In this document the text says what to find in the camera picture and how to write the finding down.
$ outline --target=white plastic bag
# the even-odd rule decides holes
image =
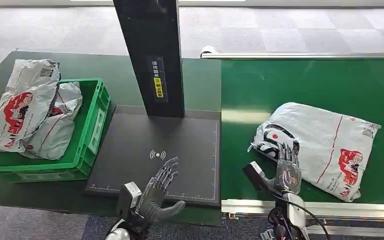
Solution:
[[[0,98],[0,151],[22,153],[23,140],[47,117],[60,80],[59,64],[50,60],[16,59]]]
[[[339,199],[360,197],[360,183],[381,126],[308,105],[288,102],[256,131],[250,148],[278,159],[278,144],[297,153],[302,178]]]
[[[75,127],[74,119],[81,105],[80,84],[60,84],[49,117],[28,140],[26,151],[21,154],[33,159],[60,159],[69,146]]]

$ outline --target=robotic thumb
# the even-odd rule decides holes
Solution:
[[[178,213],[180,213],[186,206],[185,201],[178,201],[176,204],[166,208],[159,208],[156,212],[156,218],[160,220],[167,219],[172,217]]]

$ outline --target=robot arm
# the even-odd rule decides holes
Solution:
[[[301,188],[301,170],[298,158],[286,144],[279,144],[276,177],[269,179],[255,162],[243,168],[257,191],[264,190],[276,198],[268,220],[273,228],[264,232],[265,240],[309,240],[306,229],[305,202],[298,196]]]
[[[178,160],[178,157],[168,160],[157,174],[151,177],[143,194],[134,182],[122,186],[117,205],[121,220],[114,225],[105,240],[146,239],[151,224],[160,223],[185,208],[184,201],[161,208],[167,187],[179,174]]]

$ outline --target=qr code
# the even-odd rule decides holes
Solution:
[[[363,128],[362,135],[373,139],[373,131],[370,128]]]
[[[40,76],[41,77],[51,77],[53,72],[54,72],[53,69],[42,68],[42,70],[40,70]]]

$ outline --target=gray carpet floor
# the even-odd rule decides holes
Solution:
[[[384,53],[384,9],[183,7],[179,17],[185,58],[198,58],[205,45],[223,53]],[[0,62],[14,50],[128,55],[113,7],[0,8]],[[114,221],[0,207],[0,240],[98,240]],[[222,228],[161,224],[150,237],[252,240],[265,224],[263,218],[225,220]]]

